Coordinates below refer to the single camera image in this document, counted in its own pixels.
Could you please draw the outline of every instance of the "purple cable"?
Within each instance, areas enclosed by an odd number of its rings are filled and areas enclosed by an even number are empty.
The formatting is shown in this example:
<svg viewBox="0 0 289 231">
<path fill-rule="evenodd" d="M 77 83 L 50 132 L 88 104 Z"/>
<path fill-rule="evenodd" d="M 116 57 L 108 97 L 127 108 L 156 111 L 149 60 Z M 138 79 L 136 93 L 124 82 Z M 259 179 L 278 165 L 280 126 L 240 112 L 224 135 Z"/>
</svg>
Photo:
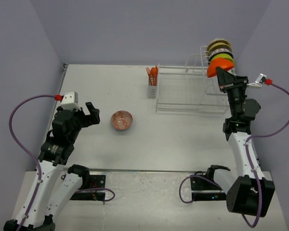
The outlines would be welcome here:
<svg viewBox="0 0 289 231">
<path fill-rule="evenodd" d="M 200 178 L 200 179 L 203 179 L 203 180 L 205 180 L 205 181 L 207 181 L 207 182 L 209 182 L 209 183 L 211 183 L 211 184 L 219 187 L 219 185 L 218 185 L 217 183 L 215 183 L 215 182 L 213 182 L 213 181 L 211 181 L 211 180 L 209 180 L 209 179 L 207 179 L 207 178 L 204 178 L 204 177 L 202 177 L 202 176 L 198 176 L 198 175 L 188 176 L 188 177 L 186 177 L 186 178 L 181 182 L 180 187 L 179 187 L 179 197 L 180 197 L 181 201 L 182 201 L 183 203 L 185 203 L 185 204 L 189 204 L 189 203 L 192 203 L 192 202 L 194 201 L 193 199 L 192 199 L 191 201 L 185 201 L 185 200 L 183 200 L 182 195 L 181 195 L 181 189 L 182 189 L 183 183 L 184 183 L 187 179 L 190 179 L 190 178 Z"/>
<path fill-rule="evenodd" d="M 34 160 L 34 162 L 36 163 L 37 167 L 38 167 L 38 172 L 39 172 L 39 176 L 38 176 L 38 180 L 41 180 L 41 176 L 42 176 L 42 170 L 41 170 L 41 167 L 40 167 L 40 164 L 39 164 L 39 161 L 38 159 L 17 139 L 17 137 L 15 136 L 15 133 L 13 131 L 13 128 L 12 128 L 12 120 L 13 120 L 13 117 L 14 117 L 14 114 L 15 112 L 18 110 L 18 108 L 20 108 L 23 104 L 25 104 L 26 102 L 28 101 L 31 101 L 31 100 L 34 100 L 34 99 L 37 99 L 37 98 L 42 98 L 42 97 L 49 97 L 49 98 L 54 98 L 54 95 L 37 95 L 37 96 L 34 96 L 34 97 L 31 97 L 29 99 L 26 99 L 24 101 L 22 101 L 20 104 L 18 104 L 14 110 L 12 111 L 11 115 L 10 115 L 10 119 L 9 119 L 9 129 L 10 129 L 10 133 L 13 137 L 13 139 L 15 140 L 15 142 Z M 25 212 L 25 216 L 28 215 L 29 211 L 30 211 L 30 208 L 32 207 L 32 204 L 33 204 L 33 201 L 34 201 L 34 198 L 38 192 L 38 189 L 39 189 L 39 183 L 37 183 L 37 185 L 35 186 L 35 189 L 34 189 L 34 192 L 32 194 L 32 197 L 31 197 L 31 200 L 28 204 L 28 207 L 26 209 L 26 212 Z M 19 231 L 22 227 L 22 225 L 24 224 L 25 222 L 25 219 L 26 218 L 23 218 L 18 226 L 18 228 L 16 229 L 16 231 Z"/>
<path fill-rule="evenodd" d="M 108 202 L 108 201 L 111 201 L 115 198 L 115 192 L 112 191 L 111 189 L 108 189 L 108 188 L 92 188 L 92 189 L 80 189 L 80 190 L 77 190 L 75 193 L 83 193 L 83 192 L 86 192 L 86 191 L 100 191 L 100 190 L 105 190 L 105 191 L 109 191 L 113 194 L 113 196 L 110 198 L 110 199 L 107 199 L 107 200 L 104 200 L 104 202 Z"/>
<path fill-rule="evenodd" d="M 284 89 L 284 88 L 282 88 L 282 87 L 280 87 L 280 86 L 278 86 L 278 85 L 275 85 L 274 83 L 272 83 L 271 85 L 272 85 L 273 87 L 276 87 L 276 88 L 282 90 L 283 92 L 285 92 L 285 93 L 289 96 L 289 92 L 288 92 L 286 89 Z M 267 137 L 272 137 L 272 136 L 280 133 L 280 132 L 281 132 L 282 130 L 284 130 L 288 125 L 289 125 L 289 120 L 287 121 L 287 123 L 286 123 L 283 127 L 281 127 L 281 128 L 280 128 L 279 130 L 277 130 L 276 132 L 273 132 L 273 133 L 271 133 L 271 134 L 269 134 L 269 135 L 250 136 L 250 137 L 248 137 L 248 138 L 246 139 L 245 149 L 246 149 L 247 158 L 248 158 L 248 160 L 249 160 L 249 163 L 250 163 L 251 168 L 254 169 L 254 164 L 253 164 L 253 162 L 252 162 L 252 160 L 251 160 L 251 157 L 250 157 L 249 141 L 250 141 L 251 139 L 253 139 L 253 138 L 267 138 Z M 243 219 L 246 221 L 247 225 L 248 225 L 249 227 L 251 227 L 251 228 L 255 228 L 255 227 L 256 227 L 256 225 L 257 225 L 257 223 L 258 223 L 258 221 L 259 221 L 260 214 L 261 214 L 261 209 L 262 209 L 262 190 L 261 190 L 261 184 L 260 184 L 260 180 L 259 180 L 257 171 L 254 170 L 253 173 L 254 173 L 255 179 L 256 179 L 256 181 L 257 181 L 258 196 L 259 196 L 259 200 L 258 200 L 258 201 L 259 201 L 259 202 L 258 202 L 258 210 L 257 210 L 256 219 L 255 219 L 255 221 L 254 221 L 253 224 L 250 224 L 250 223 L 248 222 L 247 218 L 245 217 L 245 215 L 244 215 L 244 214 L 242 215 L 242 216 L 243 216 Z"/>
</svg>

